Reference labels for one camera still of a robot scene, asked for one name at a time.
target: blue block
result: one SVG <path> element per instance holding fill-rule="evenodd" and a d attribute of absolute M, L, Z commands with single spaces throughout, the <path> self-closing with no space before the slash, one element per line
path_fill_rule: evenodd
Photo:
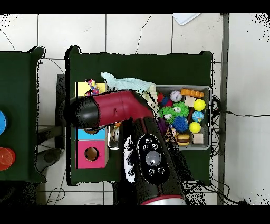
<path fill-rule="evenodd" d="M 97 132 L 94 135 L 87 134 L 82 129 L 78 130 L 78 140 L 105 140 L 105 137 L 106 137 L 106 128 L 99 130 L 99 132 Z"/>

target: toy burger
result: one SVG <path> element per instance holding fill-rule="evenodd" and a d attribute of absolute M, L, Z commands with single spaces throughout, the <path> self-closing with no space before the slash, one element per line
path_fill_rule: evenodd
<path fill-rule="evenodd" d="M 177 135 L 177 143 L 178 145 L 188 145 L 190 142 L 190 137 L 187 134 L 179 134 Z"/>

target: white ball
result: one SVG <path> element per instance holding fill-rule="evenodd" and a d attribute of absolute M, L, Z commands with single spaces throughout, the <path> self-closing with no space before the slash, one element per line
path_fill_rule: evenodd
<path fill-rule="evenodd" d="M 173 102 L 179 102 L 182 99 L 182 95 L 181 95 L 180 91 L 175 90 L 175 91 L 171 92 L 170 98 L 171 98 L 171 101 L 173 101 Z"/>

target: orange beads toy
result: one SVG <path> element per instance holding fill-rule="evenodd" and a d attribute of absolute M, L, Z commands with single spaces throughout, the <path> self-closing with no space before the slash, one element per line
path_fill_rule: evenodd
<path fill-rule="evenodd" d="M 191 97 L 197 97 L 197 98 L 204 97 L 203 92 L 194 91 L 194 90 L 190 90 L 190 89 L 181 89 L 181 94 L 191 96 Z"/>

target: yellow ball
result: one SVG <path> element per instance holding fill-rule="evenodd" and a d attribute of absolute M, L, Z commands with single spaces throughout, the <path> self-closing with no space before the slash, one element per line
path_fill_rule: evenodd
<path fill-rule="evenodd" d="M 189 125 L 189 130 L 192 133 L 198 133 L 200 131 L 200 124 L 198 122 L 191 122 Z"/>
<path fill-rule="evenodd" d="M 196 99 L 194 103 L 194 109 L 197 111 L 202 111 L 205 108 L 205 102 L 202 99 Z"/>

